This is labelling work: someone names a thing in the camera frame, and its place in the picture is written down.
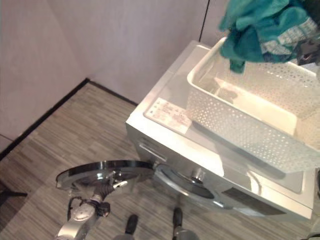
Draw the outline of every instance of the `wooden floor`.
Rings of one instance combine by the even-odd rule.
[[[25,199],[11,198],[0,207],[0,239],[50,240],[55,236],[66,221],[69,201],[67,192],[55,188],[61,171],[103,160],[137,159],[125,129],[134,108],[87,84],[0,161],[0,181],[29,194]],[[136,240],[170,240],[175,200],[153,184],[147,180],[133,194],[107,198],[112,213],[101,218],[86,239],[111,240],[123,232],[128,216],[136,213]],[[197,210],[184,213],[184,227],[202,240],[298,240],[308,234],[312,221],[277,222]]]

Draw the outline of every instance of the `green cloth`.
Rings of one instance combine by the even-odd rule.
[[[317,31],[299,0],[230,0],[219,29],[230,30],[220,49],[230,69],[242,73],[245,61],[284,63],[295,47]]]

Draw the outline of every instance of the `sticker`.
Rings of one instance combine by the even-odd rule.
[[[192,123],[187,117],[185,109],[160,97],[154,102],[145,115],[151,120],[182,134],[187,132]]]

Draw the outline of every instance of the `open washing machine door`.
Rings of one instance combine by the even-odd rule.
[[[231,210],[232,207],[221,202],[217,192],[208,190],[198,172],[186,176],[165,164],[159,164],[154,171],[153,180],[187,202],[208,210]]]
[[[165,164],[138,160],[110,160],[88,163],[70,168],[56,177],[56,187],[71,191],[73,195],[90,198],[97,185],[114,185],[127,181],[118,193],[130,193],[135,184],[151,179],[169,192],[199,207],[229,210],[232,207],[220,202],[219,195],[204,187],[201,176],[185,176]]]

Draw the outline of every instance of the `plastic laundry basket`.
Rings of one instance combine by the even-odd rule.
[[[288,62],[229,70],[220,40],[188,74],[187,115],[285,172],[320,167],[320,82]]]

